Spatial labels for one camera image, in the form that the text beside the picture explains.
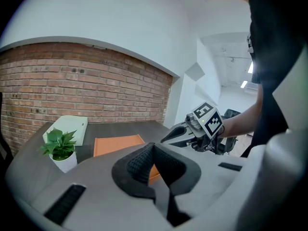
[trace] person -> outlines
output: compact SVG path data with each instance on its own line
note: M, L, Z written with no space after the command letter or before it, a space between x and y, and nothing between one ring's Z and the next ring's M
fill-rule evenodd
M305 0L244 1L251 11L248 47L254 65L252 82L258 84L257 101L243 113L224 120L219 137L254 132L251 145L242 154L248 157L254 146L266 144L288 128L272 94L292 69L307 35Z

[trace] white box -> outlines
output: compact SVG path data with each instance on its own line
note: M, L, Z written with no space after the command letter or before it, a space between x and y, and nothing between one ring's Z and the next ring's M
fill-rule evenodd
M85 132L88 125L88 118L83 116L74 115L63 115L58 120L56 120L50 128L43 134L43 139L45 143L47 142L47 133L49 133L53 128L61 130L63 133L73 132L75 130L74 138L72 141L76 141L75 146L81 146L83 144L83 138L85 137Z

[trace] brick wall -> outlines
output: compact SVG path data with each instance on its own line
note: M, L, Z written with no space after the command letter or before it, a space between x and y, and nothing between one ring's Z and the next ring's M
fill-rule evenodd
M172 76L122 53L40 43L0 53L1 131L15 154L46 121L164 121Z

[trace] white flower pot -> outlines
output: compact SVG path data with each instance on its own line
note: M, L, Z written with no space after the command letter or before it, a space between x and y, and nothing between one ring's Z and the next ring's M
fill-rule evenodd
M51 154L49 154L49 157L58 166L58 168L62 170L64 173L70 171L72 168L74 168L77 165L76 152L73 152L73 154L71 154L69 158L62 160L62 161L53 160Z

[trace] potted plant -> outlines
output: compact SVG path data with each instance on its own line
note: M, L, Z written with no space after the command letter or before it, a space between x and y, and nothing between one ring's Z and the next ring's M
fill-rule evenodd
M77 165L74 146L76 141L71 141L75 132L63 134L61 130L53 128L52 131L47 133L47 143L40 148L44 151L44 155L49 154L51 160L64 173Z

